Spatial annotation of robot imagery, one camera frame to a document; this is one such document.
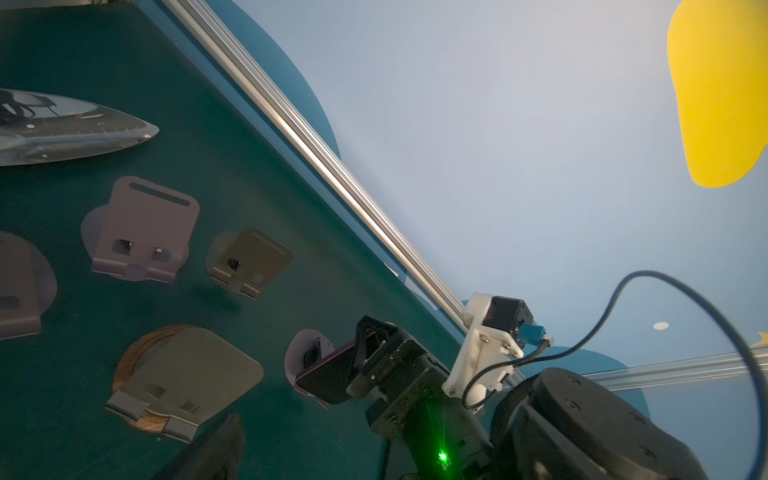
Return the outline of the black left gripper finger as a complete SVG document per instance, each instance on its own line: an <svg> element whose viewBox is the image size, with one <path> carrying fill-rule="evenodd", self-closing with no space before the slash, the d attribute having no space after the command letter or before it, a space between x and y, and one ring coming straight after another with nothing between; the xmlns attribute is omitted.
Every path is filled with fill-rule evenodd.
<svg viewBox="0 0 768 480"><path fill-rule="evenodd" d="M153 480L236 479L245 451L241 415L232 411L168 462Z"/></svg>

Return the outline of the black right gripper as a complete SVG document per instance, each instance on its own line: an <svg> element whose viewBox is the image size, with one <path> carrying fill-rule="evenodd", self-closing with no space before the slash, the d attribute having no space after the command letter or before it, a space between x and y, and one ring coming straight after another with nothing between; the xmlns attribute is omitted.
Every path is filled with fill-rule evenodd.
<svg viewBox="0 0 768 480"><path fill-rule="evenodd" d="M406 330L365 316L356 325L346 393L368 394L370 429L405 445L418 474L490 474L488 434L445 394L446 368Z"/></svg>

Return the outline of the wooden round phone stand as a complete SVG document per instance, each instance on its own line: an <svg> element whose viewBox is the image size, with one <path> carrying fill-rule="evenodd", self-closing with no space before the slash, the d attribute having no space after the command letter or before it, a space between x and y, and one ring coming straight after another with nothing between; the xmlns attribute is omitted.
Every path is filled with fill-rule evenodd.
<svg viewBox="0 0 768 480"><path fill-rule="evenodd" d="M212 331L176 324L123 353L105 409L129 425L190 443L200 425L264 378L264 369Z"/></svg>

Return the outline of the pink phone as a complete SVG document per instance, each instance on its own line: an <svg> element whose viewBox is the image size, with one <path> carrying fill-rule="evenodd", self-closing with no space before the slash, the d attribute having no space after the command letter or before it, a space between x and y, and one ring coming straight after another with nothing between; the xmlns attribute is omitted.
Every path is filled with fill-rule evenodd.
<svg viewBox="0 0 768 480"><path fill-rule="evenodd" d="M350 341L302 371L296 377L296 386L329 405L347 401L350 398L347 386L354 347L355 342Z"/></svg>

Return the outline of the dark grey stand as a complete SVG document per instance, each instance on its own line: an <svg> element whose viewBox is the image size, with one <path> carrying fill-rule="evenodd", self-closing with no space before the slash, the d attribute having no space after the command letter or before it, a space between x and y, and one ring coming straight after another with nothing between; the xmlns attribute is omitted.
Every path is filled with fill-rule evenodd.
<svg viewBox="0 0 768 480"><path fill-rule="evenodd" d="M205 268L219 288L257 300L293 258L280 242L249 227L217 235L206 253Z"/></svg>

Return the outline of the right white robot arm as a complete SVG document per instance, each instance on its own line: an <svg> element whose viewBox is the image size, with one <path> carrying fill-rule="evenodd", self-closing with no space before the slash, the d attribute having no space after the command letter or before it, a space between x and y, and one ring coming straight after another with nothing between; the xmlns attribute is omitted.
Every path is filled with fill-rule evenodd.
<svg viewBox="0 0 768 480"><path fill-rule="evenodd" d="M548 368L515 387L485 430L410 334L363 317L349 396L371 391L371 430L407 448L418 479L703 479L692 450L599 384Z"/></svg>

